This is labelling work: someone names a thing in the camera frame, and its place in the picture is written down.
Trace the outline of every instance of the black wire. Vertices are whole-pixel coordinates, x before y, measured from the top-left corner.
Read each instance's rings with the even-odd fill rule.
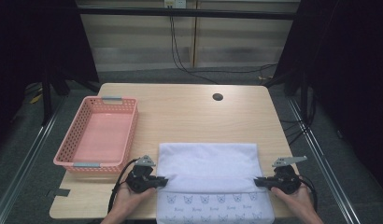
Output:
[[[175,36],[175,26],[174,26],[174,18],[173,17],[170,17],[169,18],[170,20],[170,23],[171,23],[171,50],[172,50],[172,59],[174,60],[174,64],[175,66],[182,72],[186,72],[188,73],[189,75],[191,76],[194,76],[194,77],[199,77],[199,78],[202,78],[202,79],[205,79],[209,82],[212,82],[212,83],[215,83],[215,84],[218,84],[218,82],[212,80],[212,79],[209,79],[207,77],[200,77],[200,76],[197,76],[195,74],[193,74],[192,72],[189,72],[185,66],[183,66],[183,63],[182,61],[180,60],[180,56],[179,56],[179,52],[177,50],[177,39],[176,39],[176,36]],[[179,67],[179,65],[177,64],[177,60],[176,60],[176,57],[175,57],[175,53],[174,53],[174,45],[175,45],[175,51],[177,53],[177,59],[178,59],[178,62],[180,64],[181,67]]]
[[[300,136],[302,136],[302,134],[303,133],[306,133],[307,132],[307,129],[308,129],[308,127],[306,128],[306,129],[303,129],[296,137],[294,137],[293,138],[293,140],[291,140],[289,143],[288,143],[288,146],[290,146],[290,145],[292,145]]]
[[[300,182],[304,183],[311,190],[311,193],[313,194],[313,199],[314,199],[314,202],[313,202],[314,210],[317,212],[317,210],[318,210],[318,195],[317,195],[316,189],[313,187],[313,185],[310,185],[309,183],[305,182],[303,179],[300,179]]]
[[[286,119],[280,119],[279,120],[280,122],[284,122],[284,123],[298,123],[298,122],[302,122],[302,120],[298,119],[298,120],[286,120]]]
[[[287,130],[293,128],[293,127],[296,126],[297,124],[298,124],[298,123],[294,123],[294,124],[292,124],[291,126],[285,128],[285,129],[283,129],[283,131],[286,132]]]
[[[258,69],[254,69],[254,70],[249,70],[249,71],[225,71],[225,70],[199,70],[199,71],[190,71],[188,70],[182,63],[182,61],[180,60],[180,56],[179,56],[179,52],[177,50],[177,39],[176,39],[176,35],[175,35],[175,24],[174,24],[174,18],[173,17],[170,17],[170,23],[171,23],[171,50],[172,50],[172,59],[174,61],[174,64],[175,66],[177,67],[177,69],[179,69],[180,71],[182,72],[186,72],[188,73],[189,75],[191,76],[194,76],[194,77],[199,77],[199,78],[203,78],[207,81],[210,81],[210,82],[213,82],[215,84],[218,84],[216,81],[212,80],[212,79],[209,79],[207,77],[200,77],[200,76],[197,76],[195,75],[195,73],[233,73],[233,74],[247,74],[247,73],[255,73],[255,72],[259,72],[261,74],[261,85],[262,85],[262,81],[263,81],[263,74],[262,74],[262,70],[264,69],[267,69],[267,68],[270,68],[270,67],[273,67],[273,66],[276,66],[278,65],[278,63],[269,63],[269,64],[265,64],[263,66],[261,66],[260,68]]]
[[[116,181],[116,184],[115,184],[115,187],[113,188],[112,190],[112,194],[110,195],[110,199],[109,199],[109,205],[107,206],[107,212],[109,213],[110,210],[112,210],[112,206],[113,206],[113,203],[115,201],[115,197],[116,197],[116,194],[117,194],[117,191],[120,187],[120,185],[124,182],[121,182],[121,179],[122,179],[122,176],[124,175],[124,172],[125,170],[127,170],[127,168],[133,163],[133,162],[136,162],[138,159],[133,159],[131,161],[129,161],[125,166],[124,168],[122,169],[120,175],[119,175],[119,179]]]

